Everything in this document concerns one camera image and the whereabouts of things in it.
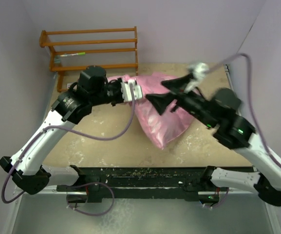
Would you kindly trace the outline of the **pink pillowcase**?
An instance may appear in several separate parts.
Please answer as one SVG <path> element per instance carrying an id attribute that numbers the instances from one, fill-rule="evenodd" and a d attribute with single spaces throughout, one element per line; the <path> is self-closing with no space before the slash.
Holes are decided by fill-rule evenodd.
<path id="1" fill-rule="evenodd" d="M 175 76 L 154 72 L 151 75 L 134 77 L 129 75 L 112 76 L 108 78 L 108 81 L 118 78 L 121 78 L 123 81 L 128 81 L 129 79 L 136 80 L 137 84 L 141 86 L 142 93 L 145 96 L 146 94 L 151 93 L 167 93 L 168 89 L 162 86 L 161 82 L 164 80 L 175 79 Z M 139 99 L 135 103 L 135 114 L 144 133 L 159 149 L 164 149 L 168 143 L 183 134 L 195 120 L 193 116 L 182 108 L 178 108 L 172 113 L 170 110 L 174 105 L 175 102 L 172 102 L 167 107 L 167 110 L 162 115 L 159 115 L 153 105 L 146 98 Z"/>

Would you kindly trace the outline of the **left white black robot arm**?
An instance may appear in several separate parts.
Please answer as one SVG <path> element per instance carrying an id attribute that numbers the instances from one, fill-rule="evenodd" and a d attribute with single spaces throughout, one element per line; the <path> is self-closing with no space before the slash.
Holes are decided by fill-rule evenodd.
<path id="1" fill-rule="evenodd" d="M 134 91 L 137 89 L 137 82 L 133 79 L 108 80 L 106 70 L 100 66 L 89 66 L 81 71 L 78 80 L 58 96 L 47 117 L 27 143 L 11 157 L 0 159 L 0 166 L 7 172 L 6 179 L 11 179 L 30 195 L 55 185 L 69 186 L 73 191 L 83 189 L 84 176 L 76 166 L 45 166 L 45 158 L 67 132 L 103 140 L 102 137 L 75 131 L 74 127 L 91 114 L 95 106 L 135 103 L 138 96 Z"/>

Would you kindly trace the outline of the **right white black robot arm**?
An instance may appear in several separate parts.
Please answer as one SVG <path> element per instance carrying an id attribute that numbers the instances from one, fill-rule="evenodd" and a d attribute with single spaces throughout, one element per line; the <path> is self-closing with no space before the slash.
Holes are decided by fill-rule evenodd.
<path id="1" fill-rule="evenodd" d="M 213 137 L 221 145 L 242 155 L 257 169 L 245 173 L 207 166 L 200 179 L 201 186 L 207 191 L 226 187 L 251 192 L 262 201 L 281 207 L 281 159 L 262 146 L 261 136 L 255 127 L 238 115 L 241 100 L 229 88 L 218 89 L 209 100 L 193 91 L 185 93 L 189 78 L 187 75 L 162 81 L 169 92 L 147 94 L 146 99 L 160 115 L 174 103 L 172 112 L 182 108 L 207 128 L 215 128 Z"/>

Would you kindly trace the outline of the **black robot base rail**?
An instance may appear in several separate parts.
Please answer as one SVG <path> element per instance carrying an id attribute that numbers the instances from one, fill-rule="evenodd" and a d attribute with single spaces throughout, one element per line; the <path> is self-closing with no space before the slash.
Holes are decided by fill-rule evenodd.
<path id="1" fill-rule="evenodd" d="M 97 168 L 80 167 L 72 186 L 59 185 L 70 202 L 101 202 L 104 198 L 182 199 L 216 204 L 227 188 L 210 181 L 213 167 Z"/>

